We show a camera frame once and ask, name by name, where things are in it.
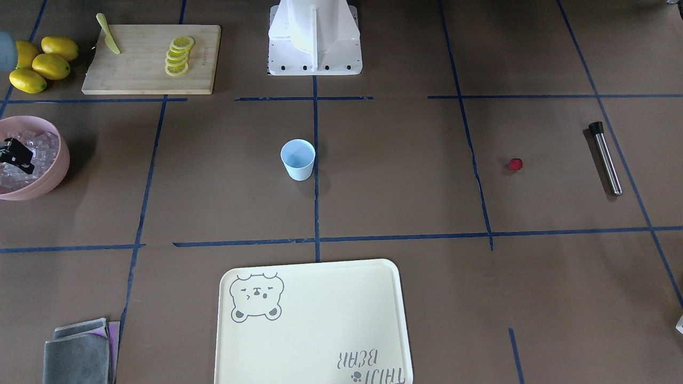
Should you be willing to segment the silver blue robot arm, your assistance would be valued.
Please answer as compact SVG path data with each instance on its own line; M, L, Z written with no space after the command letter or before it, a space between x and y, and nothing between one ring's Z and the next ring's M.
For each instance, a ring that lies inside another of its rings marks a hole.
M18 61L19 54L15 46L14 37L6 31L1 31L1 71L8 72L14 70ZM35 169L35 166L31 163L32 158L32 151L21 143L19 139L8 138L2 142L2 163L10 164L23 173L31 175Z

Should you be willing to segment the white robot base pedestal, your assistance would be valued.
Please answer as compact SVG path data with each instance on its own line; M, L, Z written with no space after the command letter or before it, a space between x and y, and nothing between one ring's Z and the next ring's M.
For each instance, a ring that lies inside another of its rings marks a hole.
M347 1L280 1L270 9L273 76L346 76L363 69L356 7Z

